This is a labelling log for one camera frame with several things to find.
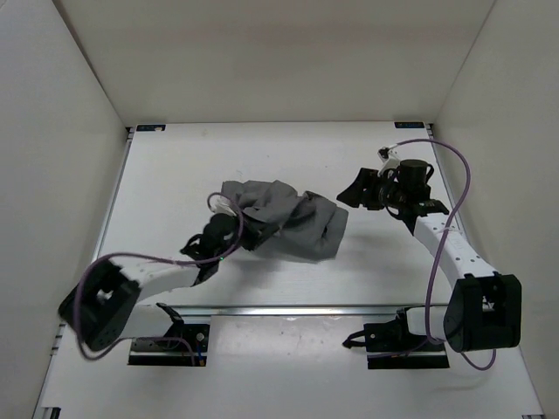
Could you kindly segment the grey pleated skirt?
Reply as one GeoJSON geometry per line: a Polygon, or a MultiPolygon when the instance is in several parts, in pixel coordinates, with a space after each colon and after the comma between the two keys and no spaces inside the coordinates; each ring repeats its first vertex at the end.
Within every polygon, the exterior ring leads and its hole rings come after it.
{"type": "Polygon", "coordinates": [[[281,181],[225,181],[221,194],[244,215],[280,224],[267,241],[275,251],[310,261],[334,258],[340,248],[349,213],[312,191],[298,193],[281,181]]]}

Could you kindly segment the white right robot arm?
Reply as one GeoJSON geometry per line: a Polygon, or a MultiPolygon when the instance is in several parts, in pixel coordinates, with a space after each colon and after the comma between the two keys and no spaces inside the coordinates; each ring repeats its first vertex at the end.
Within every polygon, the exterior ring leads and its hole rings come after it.
{"type": "Polygon", "coordinates": [[[338,196],[352,208],[388,210],[432,255],[452,295],[446,306],[407,308],[391,328],[396,346],[412,349],[423,336],[458,352],[516,347],[521,339],[521,283],[501,274],[463,238],[450,211],[431,198],[434,167],[406,159],[380,170],[361,168],[338,196]]]}

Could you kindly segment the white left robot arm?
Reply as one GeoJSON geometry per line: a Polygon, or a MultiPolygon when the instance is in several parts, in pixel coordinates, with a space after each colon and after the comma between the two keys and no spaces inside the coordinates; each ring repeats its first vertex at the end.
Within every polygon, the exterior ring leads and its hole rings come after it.
{"type": "Polygon", "coordinates": [[[122,339],[132,311],[147,289],[127,276],[113,258],[139,258],[169,264],[174,267],[173,274],[183,268],[193,268],[197,272],[192,284],[200,285],[215,274],[220,261],[236,249],[253,251],[278,231],[278,223],[219,213],[180,250],[187,260],[174,261],[130,252],[105,255],[86,268],[79,283],[60,303],[58,315],[76,333],[80,347],[94,352],[108,350],[122,339]]]}

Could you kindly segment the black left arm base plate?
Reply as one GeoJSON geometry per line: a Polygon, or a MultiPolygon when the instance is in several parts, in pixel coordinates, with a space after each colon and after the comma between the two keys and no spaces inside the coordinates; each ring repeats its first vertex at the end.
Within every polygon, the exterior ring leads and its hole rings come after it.
{"type": "Polygon", "coordinates": [[[159,340],[133,340],[129,366],[206,367],[210,343],[210,317],[175,316],[159,340]]]}

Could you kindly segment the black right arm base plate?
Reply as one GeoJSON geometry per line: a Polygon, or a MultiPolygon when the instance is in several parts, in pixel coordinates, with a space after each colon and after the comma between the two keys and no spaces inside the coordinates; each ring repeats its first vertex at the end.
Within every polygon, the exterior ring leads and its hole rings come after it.
{"type": "Polygon", "coordinates": [[[369,370],[447,369],[450,363],[445,345],[430,343],[411,334],[398,319],[366,323],[342,342],[347,349],[364,348],[369,370]]]}

